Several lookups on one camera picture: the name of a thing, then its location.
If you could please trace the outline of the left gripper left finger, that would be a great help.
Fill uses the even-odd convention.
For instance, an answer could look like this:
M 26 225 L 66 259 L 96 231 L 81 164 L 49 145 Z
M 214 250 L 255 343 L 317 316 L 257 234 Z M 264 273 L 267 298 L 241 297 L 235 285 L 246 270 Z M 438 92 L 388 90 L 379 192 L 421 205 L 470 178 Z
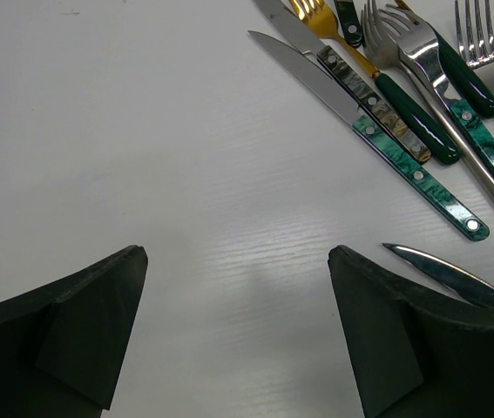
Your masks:
M 128 246 L 0 302 L 0 417 L 99 417 L 112 406 L 148 257 Z

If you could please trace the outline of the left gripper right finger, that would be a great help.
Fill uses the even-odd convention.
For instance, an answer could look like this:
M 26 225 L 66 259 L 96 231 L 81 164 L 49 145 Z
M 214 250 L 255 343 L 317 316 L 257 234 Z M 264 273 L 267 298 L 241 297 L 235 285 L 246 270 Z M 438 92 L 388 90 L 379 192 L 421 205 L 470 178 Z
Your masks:
M 494 417 L 494 309 L 347 246 L 328 268 L 367 417 Z

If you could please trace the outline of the pink handled knife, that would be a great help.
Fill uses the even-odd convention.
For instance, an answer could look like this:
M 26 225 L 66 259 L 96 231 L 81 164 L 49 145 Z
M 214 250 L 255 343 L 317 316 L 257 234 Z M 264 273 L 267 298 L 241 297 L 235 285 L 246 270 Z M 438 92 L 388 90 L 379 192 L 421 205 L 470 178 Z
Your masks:
M 494 285 L 486 280 L 410 246 L 395 243 L 382 243 L 382 246 L 470 304 L 494 309 Z

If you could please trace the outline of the silver fork pink handle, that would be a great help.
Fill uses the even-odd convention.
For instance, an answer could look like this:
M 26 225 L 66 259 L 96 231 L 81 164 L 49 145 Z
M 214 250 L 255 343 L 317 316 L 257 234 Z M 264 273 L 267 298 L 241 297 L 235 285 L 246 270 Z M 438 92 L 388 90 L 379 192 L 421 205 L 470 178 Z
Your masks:
M 455 1 L 457 48 L 460 57 L 494 95 L 494 32 L 489 1 Z

